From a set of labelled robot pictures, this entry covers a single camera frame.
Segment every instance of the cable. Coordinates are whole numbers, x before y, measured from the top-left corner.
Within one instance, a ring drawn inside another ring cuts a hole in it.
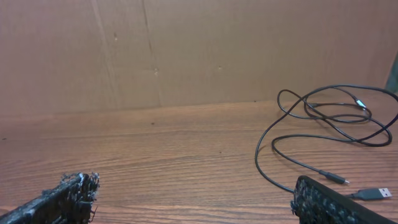
[[[382,93],[385,93],[391,97],[393,97],[397,102],[398,102],[398,96],[396,96],[395,94],[384,90],[382,88],[377,88],[377,87],[371,87],[371,86],[361,86],[361,85],[349,85],[349,84],[340,84],[340,85],[329,85],[329,86],[324,86],[321,88],[317,88],[316,90],[311,91],[310,93],[307,93],[305,96],[299,96],[298,94],[294,93],[293,91],[290,90],[281,90],[278,93],[277,96],[277,103],[279,108],[285,113],[283,116],[281,116],[278,120],[276,120],[274,123],[272,123],[265,131],[264,133],[261,135],[260,140],[257,144],[256,147],[256,153],[254,155],[254,162],[256,163],[256,167],[258,169],[258,171],[260,172],[260,174],[267,179],[269,182],[271,182],[272,184],[274,184],[275,186],[284,189],[288,192],[294,193],[294,190],[283,186],[281,184],[279,184],[278,182],[272,180],[270,177],[268,177],[260,168],[259,163],[258,163],[258,156],[259,156],[259,151],[260,151],[260,146],[261,146],[261,142],[264,139],[265,135],[269,132],[269,130],[272,129],[272,127],[274,127],[279,121],[282,121],[286,116],[290,115],[293,116],[294,118],[300,118],[300,119],[314,119],[314,120],[320,120],[325,122],[326,124],[330,125],[334,130],[336,130],[337,132],[339,132],[341,135],[343,135],[346,139],[340,139],[340,138],[334,138],[334,137],[329,137],[329,136],[320,136],[320,135],[315,135],[315,134],[290,134],[290,135],[285,135],[285,136],[280,136],[277,137],[275,139],[272,140],[271,142],[271,146],[272,149],[275,150],[276,153],[278,153],[279,155],[281,155],[283,158],[294,162],[300,166],[303,166],[305,168],[308,168],[310,170],[313,170],[315,172],[318,172],[321,175],[324,175],[327,179],[330,179],[338,184],[343,184],[343,183],[347,183],[348,181],[346,181],[344,178],[336,175],[336,174],[332,174],[329,172],[326,172],[324,170],[320,170],[317,168],[314,168],[312,166],[309,166],[303,162],[299,162],[296,161],[295,159],[290,158],[289,156],[286,156],[285,154],[281,153],[276,147],[275,144],[276,142],[282,140],[282,139],[286,139],[286,138],[296,138],[296,137],[308,137],[308,138],[322,138],[322,139],[329,139],[329,140],[334,140],[334,141],[339,141],[339,142],[347,142],[347,143],[351,143],[351,142],[356,142],[359,144],[363,144],[365,146],[371,146],[371,147],[381,147],[381,146],[386,146],[389,145],[392,141],[392,135],[391,132],[388,130],[388,127],[391,126],[392,124],[395,123],[395,121],[397,121],[398,119],[398,113],[397,115],[394,117],[394,119],[392,119],[388,124],[383,125],[382,123],[380,123],[379,121],[375,120],[372,118],[372,113],[369,110],[369,108],[366,107],[366,105],[359,100],[356,96],[354,96],[352,93],[350,93],[349,91],[342,89],[341,87],[347,87],[347,88],[359,88],[359,89],[364,89],[364,90],[374,90],[374,91],[379,91]],[[327,90],[327,89],[334,89],[334,90],[339,90],[342,91],[346,94],[348,94],[350,97],[352,97],[352,99],[355,101],[355,104],[351,104],[351,103],[308,103],[308,97],[310,97],[311,95],[315,94],[315,93],[319,93],[323,90]],[[285,108],[283,108],[283,106],[280,103],[280,95],[283,92],[289,92],[293,95],[295,95],[297,98],[299,98],[294,104],[293,106],[290,107],[289,110],[286,110]],[[300,103],[300,102],[304,102],[304,111],[306,112],[306,114],[308,115],[306,116],[299,116],[296,114],[292,114],[291,111]],[[331,115],[331,116],[327,116],[323,113],[321,113],[320,111],[318,111],[316,108],[320,107],[320,106],[351,106],[354,108],[357,108],[359,110],[363,110],[364,111],[364,115],[359,115],[359,114],[335,114],[335,115]],[[352,117],[353,119],[340,119],[342,117]],[[380,130],[376,131],[375,133],[365,137],[365,138],[361,138],[361,139],[356,139],[352,136],[350,136],[349,134],[345,133],[344,131],[342,131],[339,127],[337,127],[336,125],[334,125],[331,121],[334,122],[338,122],[338,123],[363,123],[363,122],[373,122],[376,123],[377,125],[379,125],[381,127]],[[370,142],[366,142],[365,140],[371,139],[374,136],[380,134],[381,132],[386,132],[388,139],[386,142],[383,143],[370,143]]]

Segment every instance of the wooden surface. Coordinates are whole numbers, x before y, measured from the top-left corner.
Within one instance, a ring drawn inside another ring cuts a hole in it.
[[[384,87],[396,0],[1,0],[0,115]]]
[[[379,97],[363,101],[386,123],[398,106]],[[101,177],[95,223],[298,223],[292,194],[268,183],[254,165],[261,133],[280,115],[274,101],[265,101],[0,118],[0,211],[55,187],[65,172],[93,170]],[[359,137],[377,127],[343,129]],[[388,187],[392,199],[361,204],[398,222],[396,139],[382,148],[305,138],[278,143],[293,158],[351,182],[337,185],[271,151],[271,139],[289,133],[335,135],[314,121],[283,120],[264,141],[265,173],[291,188],[306,174],[342,194]]]

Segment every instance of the brown cardboard panel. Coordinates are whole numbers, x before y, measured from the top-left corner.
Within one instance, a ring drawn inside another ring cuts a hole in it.
[[[384,86],[390,68],[372,60],[390,62],[397,49],[396,35],[380,34],[385,17],[397,19],[392,1],[144,2],[164,106],[269,100],[283,88],[304,94],[334,83]],[[391,48],[377,50],[385,41]]]
[[[115,109],[89,1],[0,1],[0,114]]]
[[[98,0],[118,108],[159,106],[154,58],[141,0]]]

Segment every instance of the wooden table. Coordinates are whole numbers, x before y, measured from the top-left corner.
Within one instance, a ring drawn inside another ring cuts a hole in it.
[[[363,101],[384,123],[398,111],[393,101]],[[267,101],[0,118],[0,213],[55,187],[63,173],[93,170],[101,177],[95,223],[298,223],[293,195],[254,165],[260,135],[281,114]],[[342,127],[353,136],[377,129]],[[390,130],[398,134],[398,125]],[[380,148],[305,138],[278,143],[293,158],[351,182],[338,185],[272,152],[271,139],[293,133],[336,135],[315,121],[286,118],[264,140],[265,173],[291,188],[309,175],[342,194],[388,187],[392,199],[360,203],[398,222],[398,141]]]

